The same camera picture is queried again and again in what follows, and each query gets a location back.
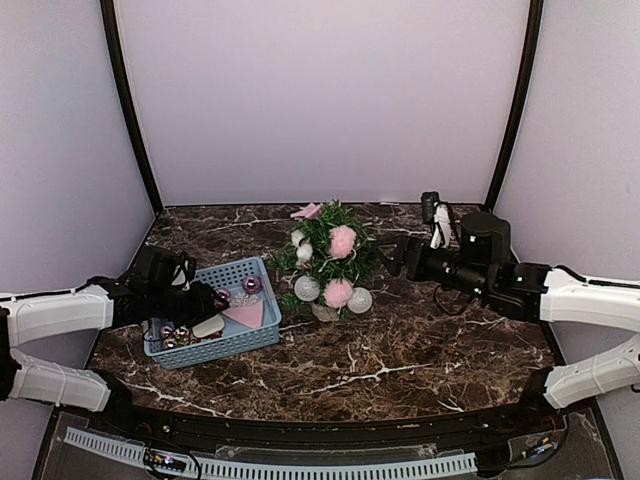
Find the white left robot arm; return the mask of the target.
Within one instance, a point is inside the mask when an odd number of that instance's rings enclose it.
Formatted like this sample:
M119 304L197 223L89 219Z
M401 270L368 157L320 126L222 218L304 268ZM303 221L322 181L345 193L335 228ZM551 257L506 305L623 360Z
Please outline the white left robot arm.
M129 389L113 374L39 358L24 346L78 332L99 332L152 319L192 330L213 320L228 300L196 278L196 260L145 246L117 277L94 276L78 287L1 298L1 398L101 413L120 436L141 427Z

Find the pink fabric bow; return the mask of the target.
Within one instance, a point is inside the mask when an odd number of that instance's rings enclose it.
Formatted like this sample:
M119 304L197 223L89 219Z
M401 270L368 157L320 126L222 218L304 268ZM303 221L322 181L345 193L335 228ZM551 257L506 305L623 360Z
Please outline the pink fabric bow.
M324 207L323 203L309 203L304 207L299 208L297 211L290 214L290 218L294 220L314 220L322 212Z

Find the pink fabric triangle piece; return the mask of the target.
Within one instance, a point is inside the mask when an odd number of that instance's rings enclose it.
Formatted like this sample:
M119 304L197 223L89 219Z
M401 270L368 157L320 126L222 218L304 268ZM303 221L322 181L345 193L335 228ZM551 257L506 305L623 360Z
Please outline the pink fabric triangle piece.
M264 302L258 300L253 304L230 307L223 315L249 329L258 329L263 324Z

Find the pink fluffy pompom ornament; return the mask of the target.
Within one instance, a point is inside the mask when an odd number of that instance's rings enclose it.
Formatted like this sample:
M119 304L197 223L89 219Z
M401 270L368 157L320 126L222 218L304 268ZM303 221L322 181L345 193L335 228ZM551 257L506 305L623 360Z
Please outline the pink fluffy pompom ornament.
M334 227L329 232L329 253L333 259L344 259L354 249L357 233L347 225Z

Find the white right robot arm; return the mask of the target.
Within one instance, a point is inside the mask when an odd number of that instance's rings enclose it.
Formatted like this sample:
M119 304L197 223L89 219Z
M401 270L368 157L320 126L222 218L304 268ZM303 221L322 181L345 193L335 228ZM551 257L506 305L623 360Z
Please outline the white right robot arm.
M517 432L534 432L549 412L639 385L638 282L519 262L508 221L486 210L455 218L435 191L422 194L421 209L430 238L404 234L373 245L390 275L467 294L510 320L621 335L619 344L607 341L588 357L533 372L510 413Z

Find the small green christmas tree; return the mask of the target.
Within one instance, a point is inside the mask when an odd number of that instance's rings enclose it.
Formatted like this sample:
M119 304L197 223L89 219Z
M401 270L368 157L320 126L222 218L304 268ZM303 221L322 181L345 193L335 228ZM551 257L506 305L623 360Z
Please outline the small green christmas tree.
M377 266L373 236L355 209L339 200L310 203L290 218L288 242L268 257L283 288L280 304L291 312L308 307L325 322L368 313Z

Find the white ball string lights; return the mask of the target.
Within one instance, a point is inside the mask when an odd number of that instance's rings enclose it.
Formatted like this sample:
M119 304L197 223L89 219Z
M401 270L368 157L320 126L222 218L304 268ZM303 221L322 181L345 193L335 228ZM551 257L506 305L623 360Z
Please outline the white ball string lights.
M319 303L324 307L328 306L324 302L323 293L326 284L331 279L348 279L353 285L353 296L357 287L363 287L370 281L375 267L369 236L362 227L356 227L355 225L347 225L357 233L357 239L351 254L344 259L333 259L331 257L329 253L329 232L332 228L338 226L332 226L328 229L320 227L315 230L298 228L290 234L290 243L294 249L295 266L318 285L319 294L313 302ZM346 308L347 305L341 309L330 309L341 313Z

